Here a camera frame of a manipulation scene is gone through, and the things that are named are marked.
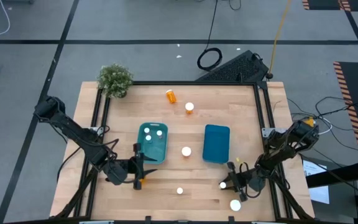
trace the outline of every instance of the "teal container lid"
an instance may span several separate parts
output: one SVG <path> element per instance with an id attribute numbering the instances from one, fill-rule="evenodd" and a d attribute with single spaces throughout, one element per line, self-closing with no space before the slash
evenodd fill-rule
<path id="1" fill-rule="evenodd" d="M 229 160 L 230 128 L 207 124 L 204 134 L 203 159 L 206 162 L 224 164 Z"/>
<path id="2" fill-rule="evenodd" d="M 163 123 L 143 123 L 139 127 L 137 142 L 141 143 L 141 152 L 156 161 L 144 161 L 145 164 L 161 164 L 167 153 L 168 127 Z"/>

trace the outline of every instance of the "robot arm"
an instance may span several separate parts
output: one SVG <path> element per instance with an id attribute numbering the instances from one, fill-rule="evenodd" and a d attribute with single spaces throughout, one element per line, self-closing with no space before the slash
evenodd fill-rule
<path id="1" fill-rule="evenodd" d="M 265 186 L 265 180 L 275 182 L 282 191 L 283 196 L 288 200 L 300 219 L 312 219 L 296 202 L 293 195 L 290 193 L 287 183 L 283 182 L 282 178 L 276 171 L 276 166 L 279 163 L 294 158 L 299 152 L 311 149 L 316 144 L 318 135 L 318 126 L 311 127 L 308 124 L 297 121 L 285 132 L 271 129 L 269 134 L 264 133 L 264 148 L 265 152 L 259 156 L 255 163 L 255 167 L 236 173 L 234 163 L 228 162 L 227 166 L 231 170 L 227 177 L 222 181 L 223 186 L 227 186 L 222 190 L 234 190 L 239 194 L 241 202 L 247 200 L 250 196 L 247 194 L 247 187 L 260 192 Z"/>
<path id="2" fill-rule="evenodd" d="M 127 174 L 135 174 L 134 188 L 141 189 L 140 180 L 155 170 L 143 169 L 143 161 L 154 161 L 140 152 L 140 144 L 134 144 L 135 156 L 130 159 L 116 159 L 117 154 L 106 144 L 101 142 L 96 131 L 82 128 L 65 114 L 65 105 L 57 97 L 48 96 L 36 107 L 34 114 L 40 123 L 48 123 L 61 130 L 61 132 L 79 145 L 85 153 L 90 164 L 100 172 L 107 175 L 108 181 L 114 185 L 129 183 L 125 181 Z M 117 144 L 118 139 L 110 142 Z"/>

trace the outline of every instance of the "yellow cable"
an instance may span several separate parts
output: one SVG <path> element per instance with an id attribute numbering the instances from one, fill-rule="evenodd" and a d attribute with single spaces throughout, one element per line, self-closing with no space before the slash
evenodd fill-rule
<path id="1" fill-rule="evenodd" d="M 288 0 L 287 5 L 285 6 L 285 10 L 284 10 L 283 17 L 281 18 L 281 22 L 280 22 L 280 25 L 279 25 L 279 27 L 278 27 L 278 31 L 277 31 L 276 36 L 275 36 L 275 38 L 274 38 L 272 59 L 270 60 L 270 68 L 269 68 L 269 70 L 268 70 L 269 73 L 272 73 L 273 63 L 274 63 L 274 55 L 276 54 L 276 43 L 277 43 L 277 39 L 280 37 L 281 28 L 283 27 L 285 16 L 287 15 L 288 10 L 290 9 L 290 4 L 291 4 L 291 2 L 292 2 L 292 0 Z"/>

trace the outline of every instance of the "white paper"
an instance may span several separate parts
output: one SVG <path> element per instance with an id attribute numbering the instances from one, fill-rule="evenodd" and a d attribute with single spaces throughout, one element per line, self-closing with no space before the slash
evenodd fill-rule
<path id="1" fill-rule="evenodd" d="M 308 161 L 303 161 L 303 170 L 306 176 L 318 174 L 320 172 L 325 171 L 324 169 L 318 167 L 316 164 Z M 309 193 L 310 193 L 310 199 L 316 202 L 329 204 L 328 186 L 314 187 L 312 189 L 309 189 Z"/>

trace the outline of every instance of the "plant pot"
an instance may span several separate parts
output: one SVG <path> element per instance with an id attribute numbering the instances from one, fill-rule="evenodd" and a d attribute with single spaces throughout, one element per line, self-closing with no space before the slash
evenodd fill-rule
<path id="1" fill-rule="evenodd" d="M 124 98 L 127 95 L 127 91 L 125 91 L 124 94 L 122 94 L 122 96 L 120 96 L 119 98 Z"/>

